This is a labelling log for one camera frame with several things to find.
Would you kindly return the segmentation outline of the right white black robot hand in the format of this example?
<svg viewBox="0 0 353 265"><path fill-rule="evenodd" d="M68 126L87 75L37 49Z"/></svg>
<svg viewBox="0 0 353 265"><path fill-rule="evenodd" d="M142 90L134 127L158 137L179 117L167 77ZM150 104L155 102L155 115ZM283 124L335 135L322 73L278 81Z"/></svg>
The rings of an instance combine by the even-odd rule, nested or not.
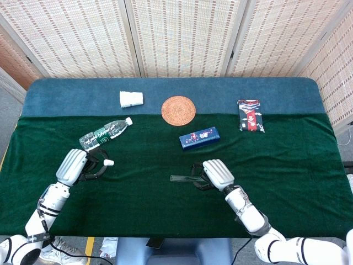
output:
<svg viewBox="0 0 353 265"><path fill-rule="evenodd" d="M202 163L196 163L192 166L192 173L200 168L201 178L206 184L193 181L194 186L199 190L218 189L223 192L227 186L234 184L234 176L227 166L220 159L207 160Z"/></svg>

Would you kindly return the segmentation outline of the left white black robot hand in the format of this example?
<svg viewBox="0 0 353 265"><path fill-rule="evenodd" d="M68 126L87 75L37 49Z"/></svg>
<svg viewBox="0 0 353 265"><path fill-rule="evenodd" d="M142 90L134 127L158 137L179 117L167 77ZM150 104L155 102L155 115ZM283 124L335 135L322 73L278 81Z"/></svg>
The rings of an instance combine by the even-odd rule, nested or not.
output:
<svg viewBox="0 0 353 265"><path fill-rule="evenodd" d="M102 155L103 161L110 160L108 153L102 148L97 148L92 152L71 149L56 172L58 182L71 187L78 182L91 181L101 177L108 168L108 165L103 164L98 172L93 173L92 170L100 162L95 157L97 154Z"/></svg>

